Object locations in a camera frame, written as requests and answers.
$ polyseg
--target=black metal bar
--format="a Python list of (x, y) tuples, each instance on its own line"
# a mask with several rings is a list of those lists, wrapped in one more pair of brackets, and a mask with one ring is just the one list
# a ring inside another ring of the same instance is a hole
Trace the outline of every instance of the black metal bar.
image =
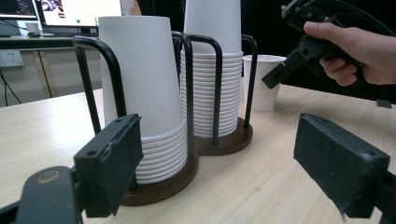
[(256, 67), (257, 67), (257, 59), (259, 55), (259, 47), (257, 45), (257, 41), (251, 35), (242, 35), (242, 40), (246, 40), (250, 42), (252, 49), (250, 79), (247, 90), (247, 108), (245, 112), (245, 123), (244, 123), (244, 127), (248, 128), (248, 125), (250, 123), (251, 104), (253, 101), (254, 81), (256, 78)]
[(100, 127), (99, 115), (96, 109), (95, 98), (93, 96), (90, 71), (87, 65), (87, 57), (83, 47), (75, 46), (75, 51), (79, 70), (81, 72), (82, 84), (85, 90), (85, 97), (87, 98), (88, 108), (90, 109), (93, 130), (95, 131), (95, 134), (98, 134), (100, 131), (102, 131), (102, 128)]
[(139, 185), (137, 184), (136, 174), (132, 176), (131, 182), (129, 182), (128, 190), (137, 191), (139, 189)]
[(216, 52), (216, 77), (215, 77), (215, 103), (213, 112), (213, 133), (212, 145), (219, 144), (219, 117), (220, 117), (220, 96), (222, 77), (222, 50), (220, 44), (213, 38), (204, 35), (189, 35), (191, 41), (209, 44)]
[(104, 42), (85, 36), (75, 36), (72, 39), (75, 46), (97, 49), (105, 58), (110, 72), (111, 84), (113, 87), (114, 101), (116, 103), (117, 116), (126, 115), (125, 97), (122, 87), (120, 64), (113, 50)]
[(181, 40), (177, 33), (178, 32), (172, 32), (172, 37), (175, 39), (174, 40), (174, 52), (175, 52), (177, 77), (178, 77), (178, 82), (180, 84), (180, 76), (179, 75), (180, 75), (180, 44), (181, 44)]
[(172, 32), (172, 37), (175, 41), (175, 54), (177, 54), (177, 74), (179, 74), (180, 68), (180, 42), (183, 44), (184, 51), (186, 54), (186, 104), (187, 104), (187, 158), (194, 159), (194, 112), (193, 112), (193, 78), (192, 78), (192, 44), (190, 38), (181, 32)]

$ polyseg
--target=hand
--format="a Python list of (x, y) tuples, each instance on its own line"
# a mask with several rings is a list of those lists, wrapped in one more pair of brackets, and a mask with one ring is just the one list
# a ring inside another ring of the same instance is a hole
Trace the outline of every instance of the hand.
[[(327, 39), (352, 58), (361, 62), (364, 78), (368, 83), (396, 84), (396, 37), (378, 35), (359, 28), (342, 28), (329, 22), (311, 22), (304, 25), (308, 35)], [(340, 86), (348, 86), (357, 79), (358, 67), (346, 64), (341, 58), (320, 59), (327, 76)]]

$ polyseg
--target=finger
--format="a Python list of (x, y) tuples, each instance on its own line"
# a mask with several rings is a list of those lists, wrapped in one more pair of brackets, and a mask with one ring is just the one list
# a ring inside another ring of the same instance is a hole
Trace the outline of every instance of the finger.
[(341, 49), (350, 48), (356, 36), (345, 28), (336, 26), (330, 22), (312, 22), (304, 24), (304, 30), (308, 35), (319, 39), (327, 39), (338, 45)]
[(356, 82), (357, 79), (358, 79), (358, 77), (355, 74), (353, 74), (353, 75), (346, 76), (344, 78), (336, 79), (335, 81), (338, 83), (338, 85), (345, 87), (345, 86), (352, 85), (353, 83)]
[(326, 72), (327, 76), (335, 79), (335, 80), (342, 80), (345, 77), (350, 77), (358, 71), (358, 68), (354, 64), (347, 64), (337, 70)]
[(323, 69), (326, 73), (334, 72), (346, 65), (346, 61), (342, 58), (336, 58), (331, 60), (321, 58), (319, 60), (319, 63), (323, 66)]

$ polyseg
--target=cable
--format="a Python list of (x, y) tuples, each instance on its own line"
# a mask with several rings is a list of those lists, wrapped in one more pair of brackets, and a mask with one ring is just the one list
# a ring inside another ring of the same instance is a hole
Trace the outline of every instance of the cable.
[(332, 0), (332, 1), (329, 1), (329, 0), (316, 0), (316, 1), (312, 2), (312, 3), (313, 4), (323, 4), (323, 5), (335, 4), (336, 6), (342, 7), (343, 9), (348, 10), (350, 12), (353, 12), (355, 14), (358, 14), (362, 18), (366, 19), (373, 26), (375, 26), (377, 29), (379, 29), (383, 33), (383, 35), (396, 36), (396, 34), (393, 33), (393, 31), (391, 31), (384, 23), (382, 23), (381, 21), (377, 20), (376, 18), (374, 18), (373, 16), (371, 16), (367, 12), (361, 10), (360, 8), (350, 5), (349, 3), (346, 3), (346, 2), (343, 2), (343, 1), (339, 1), (339, 0)]
[(6, 97), (6, 106), (8, 106), (8, 100), (7, 100), (7, 88), (9, 88), (9, 90), (11, 91), (12, 95), (14, 95), (14, 97), (18, 100), (18, 102), (20, 104), (22, 104), (20, 98), (18, 98), (18, 96), (15, 94), (15, 92), (11, 89), (11, 87), (8, 85), (8, 83), (6, 82), (6, 79), (3, 75), (3, 72), (0, 69), (0, 78), (3, 79), (4, 82), (4, 92), (5, 92), (5, 97)]
[(154, 16), (157, 16), (157, 12), (155, 11), (155, 2), (154, 0), (151, 0), (151, 2), (152, 2), (152, 11), (154, 13)]
[(8, 21), (4, 21), (4, 20), (0, 20), (0, 21), (3, 22), (2, 25), (11, 26), (11, 27), (15, 27), (15, 28), (18, 28), (18, 29), (22, 29), (22, 30), (26, 30), (26, 31), (27, 31), (27, 28), (14, 25), (14, 24), (12, 24), (12, 23), (9, 23)]

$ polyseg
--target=wooden base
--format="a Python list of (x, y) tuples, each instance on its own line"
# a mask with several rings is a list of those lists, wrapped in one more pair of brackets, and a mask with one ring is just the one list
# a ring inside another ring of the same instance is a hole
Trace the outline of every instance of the wooden base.
[(225, 156), (238, 152), (247, 147), (251, 142), (253, 129), (249, 125), (244, 127), (244, 120), (238, 118), (238, 124), (235, 132), (219, 138), (219, 144), (212, 146), (211, 138), (202, 138), (195, 136), (194, 147), (199, 156)]
[(244, 126), (244, 120), (238, 119), (235, 132), (219, 138), (219, 144), (212, 146), (211, 138), (194, 137), (195, 158), (187, 160), (186, 165), (173, 177), (162, 182), (149, 185), (140, 185), (137, 191), (127, 190), (123, 196), (122, 205), (138, 206), (149, 203), (157, 203), (168, 199), (186, 188), (195, 178), (198, 172), (200, 156), (224, 156), (241, 151), (247, 147), (253, 135), (253, 129), (249, 125)]

